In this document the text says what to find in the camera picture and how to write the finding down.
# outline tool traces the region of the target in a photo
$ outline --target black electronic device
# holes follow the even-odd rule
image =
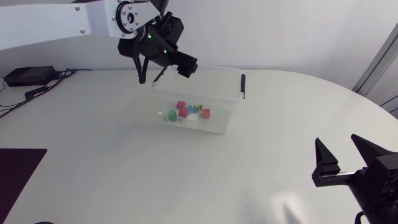
[[[318,138],[315,140],[317,168],[312,180],[317,187],[348,185],[371,224],[398,223],[398,152],[391,152],[355,134],[351,136],[367,167],[340,172],[338,161]]]
[[[53,66],[17,68],[4,77],[9,86],[46,85],[55,72]]]
[[[159,10],[160,16],[139,28],[136,38],[120,39],[119,53],[133,59],[141,84],[146,82],[149,61],[161,67],[177,65],[178,73],[189,78],[196,71],[198,65],[196,58],[177,50],[177,41],[184,29],[182,21],[172,16],[171,12],[163,15],[168,0],[151,0],[151,3]],[[129,4],[129,2],[122,2],[119,8],[122,8],[124,4]],[[124,27],[121,21],[118,22],[120,27]],[[139,59],[140,54],[145,56],[143,65]]]

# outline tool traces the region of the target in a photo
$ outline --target red cube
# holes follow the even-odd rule
[[[179,101],[179,102],[177,103],[177,109],[182,110],[182,109],[185,108],[186,105],[187,105],[187,104],[186,104],[184,101]]]
[[[180,112],[178,112],[178,115],[180,117],[186,118],[187,115],[188,115],[188,110],[187,109],[182,109],[182,110],[180,110]]]
[[[201,111],[201,117],[202,118],[209,118],[210,117],[210,109],[203,109]]]

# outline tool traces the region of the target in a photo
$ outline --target plastic bin handle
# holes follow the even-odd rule
[[[243,98],[246,99],[246,75],[242,74],[241,77],[241,92],[243,93]]]

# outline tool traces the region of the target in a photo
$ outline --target blue cube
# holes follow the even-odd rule
[[[187,106],[185,109],[188,110],[188,115],[193,114],[195,112],[195,109],[192,105]]]

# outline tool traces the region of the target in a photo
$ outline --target white wall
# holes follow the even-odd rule
[[[0,4],[68,2],[2,0]],[[180,50],[200,65],[306,73],[352,88],[398,21],[396,0],[170,0],[185,30]],[[89,36],[0,51],[16,67],[132,69],[118,39]]]
[[[392,63],[387,72],[381,77],[376,86],[367,96],[368,99],[378,105],[398,95],[398,58]],[[388,102],[383,108],[390,112],[398,108],[398,98]],[[398,110],[391,113],[398,118]]]

